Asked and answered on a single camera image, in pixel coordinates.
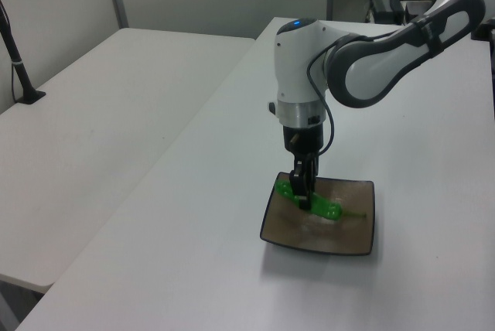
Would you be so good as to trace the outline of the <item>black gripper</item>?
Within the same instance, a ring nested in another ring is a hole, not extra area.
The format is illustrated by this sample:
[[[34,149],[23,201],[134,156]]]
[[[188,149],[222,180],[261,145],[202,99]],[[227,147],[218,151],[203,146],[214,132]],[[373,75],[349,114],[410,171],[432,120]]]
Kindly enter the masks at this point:
[[[283,127],[285,149],[294,155],[306,155],[305,159],[295,157],[290,183],[294,196],[299,198],[299,208],[311,209],[310,193],[315,191],[319,172],[319,151],[323,147],[323,126],[311,128]]]

